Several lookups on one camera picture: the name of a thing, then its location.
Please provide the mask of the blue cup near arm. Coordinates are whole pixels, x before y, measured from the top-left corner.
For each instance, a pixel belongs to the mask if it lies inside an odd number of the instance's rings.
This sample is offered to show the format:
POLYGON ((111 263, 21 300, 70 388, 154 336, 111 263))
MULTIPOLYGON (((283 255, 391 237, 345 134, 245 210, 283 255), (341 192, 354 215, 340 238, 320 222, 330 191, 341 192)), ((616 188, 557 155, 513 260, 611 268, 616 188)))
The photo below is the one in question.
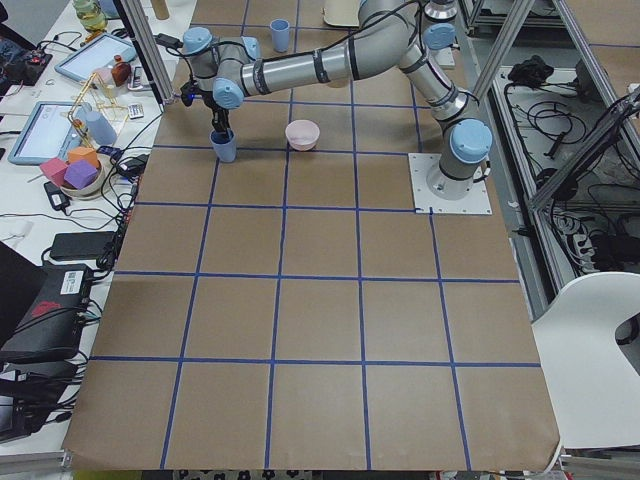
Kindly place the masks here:
POLYGON ((285 53, 290 42, 290 23, 286 19, 278 18, 271 21, 271 41, 273 49, 278 53, 285 53))

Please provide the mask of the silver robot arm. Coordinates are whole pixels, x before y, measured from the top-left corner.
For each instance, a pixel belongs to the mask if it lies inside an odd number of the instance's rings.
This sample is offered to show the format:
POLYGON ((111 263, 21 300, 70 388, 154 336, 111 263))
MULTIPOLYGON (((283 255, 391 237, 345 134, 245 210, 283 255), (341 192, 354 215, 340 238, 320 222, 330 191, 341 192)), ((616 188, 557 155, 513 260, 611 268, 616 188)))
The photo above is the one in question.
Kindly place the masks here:
POLYGON ((493 136, 475 118, 472 94, 459 89, 437 64, 419 28, 421 19, 418 1, 363 1, 356 31, 331 45, 272 58, 262 56, 254 37, 216 37, 204 27, 191 28, 178 54, 189 68, 181 101, 190 106, 200 97, 212 112, 214 131, 229 140, 229 113, 250 97, 358 81, 397 68, 424 97, 442 131, 443 150, 426 176, 427 186, 439 198, 460 200, 469 194, 493 136))

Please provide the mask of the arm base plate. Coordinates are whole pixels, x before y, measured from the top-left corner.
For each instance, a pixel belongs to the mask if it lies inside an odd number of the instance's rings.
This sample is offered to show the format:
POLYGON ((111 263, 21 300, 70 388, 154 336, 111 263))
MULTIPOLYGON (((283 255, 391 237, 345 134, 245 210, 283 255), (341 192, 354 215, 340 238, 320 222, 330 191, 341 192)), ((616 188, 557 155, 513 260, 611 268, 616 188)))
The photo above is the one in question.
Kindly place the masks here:
POLYGON ((445 47, 440 50, 432 50, 431 53, 442 69, 452 70, 455 68, 455 58, 453 55, 453 49, 451 47, 445 47))
POLYGON ((480 215, 492 214, 491 203, 478 166, 470 179, 458 181, 440 171, 441 155, 409 153, 409 171, 414 210, 419 214, 480 215))

